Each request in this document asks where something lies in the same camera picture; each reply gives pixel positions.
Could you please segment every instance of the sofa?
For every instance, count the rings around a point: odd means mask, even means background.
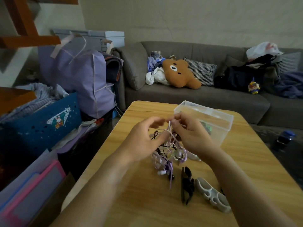
[[[176,88],[154,83],[145,84],[147,57],[151,51],[161,51],[163,57],[175,55],[220,65],[226,55],[246,61],[248,48],[208,44],[144,41],[114,48],[112,54],[124,60],[120,82],[116,86],[118,104],[126,110],[136,100],[180,104],[191,101],[215,109],[240,113],[248,123],[262,126],[303,129],[303,100],[286,99],[266,92],[251,95],[245,92],[201,86],[197,90]],[[284,53],[303,52],[303,49],[279,48]],[[298,67],[303,71],[303,53]]]

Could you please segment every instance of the wall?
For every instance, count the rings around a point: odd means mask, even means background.
[[[90,30],[125,31],[126,42],[180,41],[303,48],[303,0],[81,0]]]
[[[85,29],[81,5],[30,4],[40,35],[50,35],[52,28]],[[3,0],[0,0],[0,35],[17,35]],[[27,68],[37,70],[37,48],[0,49],[0,86],[22,84]]]

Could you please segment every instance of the checkered pillow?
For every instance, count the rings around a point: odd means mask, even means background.
[[[289,53],[281,55],[281,62],[277,63],[278,73],[297,71],[300,62],[301,53]]]
[[[188,63],[189,70],[201,82],[202,86],[214,86],[214,73],[218,65],[193,61],[186,57],[184,57],[184,60]]]

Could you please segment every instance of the brown bear plush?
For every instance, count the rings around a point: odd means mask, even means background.
[[[175,87],[189,87],[198,89],[201,82],[194,77],[191,70],[188,69],[188,64],[184,60],[164,60],[163,69],[167,81]]]

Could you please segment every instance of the table surface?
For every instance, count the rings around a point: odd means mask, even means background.
[[[133,102],[66,197],[62,209],[78,194],[104,159],[119,147],[136,123],[150,116],[167,118],[175,107],[175,104]],[[224,112],[232,114],[234,120],[221,148],[261,191],[298,226],[303,226],[303,192],[299,186],[239,113]],[[187,160],[179,166],[174,164],[175,180],[169,190],[168,177],[158,176],[151,159],[147,158],[134,164],[122,179],[104,226],[237,226],[232,212],[225,214],[213,208],[198,192],[187,206],[181,203],[182,166],[191,169],[193,178],[203,177],[214,188],[220,189],[206,163]]]

